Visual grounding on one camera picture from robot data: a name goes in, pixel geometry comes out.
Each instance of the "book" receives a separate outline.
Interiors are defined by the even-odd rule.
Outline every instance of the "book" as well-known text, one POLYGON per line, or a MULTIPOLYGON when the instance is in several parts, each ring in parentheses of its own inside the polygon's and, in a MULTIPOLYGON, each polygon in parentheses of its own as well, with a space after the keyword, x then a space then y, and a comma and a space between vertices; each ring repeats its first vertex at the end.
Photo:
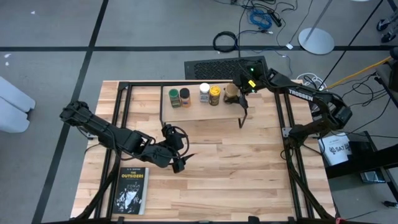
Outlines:
POLYGON ((113 205, 113 213, 143 215, 148 188, 149 168, 122 167, 113 205))

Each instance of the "chair wheel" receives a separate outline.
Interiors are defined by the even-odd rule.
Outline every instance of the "chair wheel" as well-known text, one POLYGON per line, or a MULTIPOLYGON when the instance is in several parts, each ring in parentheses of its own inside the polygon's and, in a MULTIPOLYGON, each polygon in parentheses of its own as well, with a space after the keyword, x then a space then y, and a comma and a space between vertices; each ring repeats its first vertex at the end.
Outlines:
POLYGON ((383 37, 381 37, 381 42, 382 43, 387 43, 390 42, 392 40, 394 40, 394 38, 396 37, 396 35, 391 35, 390 33, 387 33, 386 35, 383 35, 383 37))
POLYGON ((385 19, 381 19, 381 20, 377 23, 377 26, 376 26, 377 31, 382 31, 382 30, 387 29, 387 27, 388 27, 389 24, 383 24, 383 25, 382 25, 382 23, 383 23, 384 21, 385 21, 385 19))

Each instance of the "wooden shelf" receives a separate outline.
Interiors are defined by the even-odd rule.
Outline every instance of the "wooden shelf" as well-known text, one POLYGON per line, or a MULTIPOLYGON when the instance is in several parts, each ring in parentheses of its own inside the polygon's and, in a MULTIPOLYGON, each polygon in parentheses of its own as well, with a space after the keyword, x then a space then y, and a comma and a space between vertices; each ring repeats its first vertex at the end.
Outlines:
POLYGON ((162 102, 162 121, 197 121, 209 119, 230 119, 243 118, 244 109, 237 103, 226 104, 223 101, 224 87, 228 83, 211 84, 218 85, 221 88, 220 103, 217 106, 211 106, 209 103, 200 102, 199 86, 200 85, 179 85, 179 86, 164 86, 163 87, 163 102, 162 102), (172 108, 169 91, 171 89, 180 91, 182 88, 188 88, 191 96, 191 107, 189 108, 172 108))

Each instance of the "spice jar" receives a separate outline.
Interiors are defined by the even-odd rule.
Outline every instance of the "spice jar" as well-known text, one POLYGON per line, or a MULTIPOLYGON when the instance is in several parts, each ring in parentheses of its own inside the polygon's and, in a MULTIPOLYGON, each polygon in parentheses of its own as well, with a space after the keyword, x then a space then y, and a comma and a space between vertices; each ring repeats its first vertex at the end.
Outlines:
POLYGON ((189 94, 189 89, 182 88, 180 90, 180 98, 181 98, 181 106, 184 108, 188 108, 191 106, 191 98, 189 94))
POLYGON ((224 90, 225 90, 224 102, 231 104, 232 103, 231 100, 237 97, 239 89, 236 87, 236 85, 230 83, 226 86, 224 90))
POLYGON ((181 106, 180 95, 178 94, 178 90, 171 89, 169 91, 169 97, 173 108, 179 108, 181 106))
POLYGON ((199 86, 200 89, 200 101, 207 103, 209 102, 209 90, 210 90, 210 85, 207 83, 202 83, 199 86))
POLYGON ((210 88, 209 104, 211 106, 217 106, 220 102, 221 89, 219 86, 212 86, 210 88))

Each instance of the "white jar lid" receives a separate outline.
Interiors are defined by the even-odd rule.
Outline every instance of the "white jar lid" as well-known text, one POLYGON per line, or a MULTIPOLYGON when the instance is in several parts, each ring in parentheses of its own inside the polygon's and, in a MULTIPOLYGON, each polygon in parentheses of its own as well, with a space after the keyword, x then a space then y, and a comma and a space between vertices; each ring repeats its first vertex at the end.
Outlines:
POLYGON ((210 90, 210 85, 207 83, 202 83, 202 84, 200 84, 199 89, 200 89, 200 91, 207 93, 210 90))

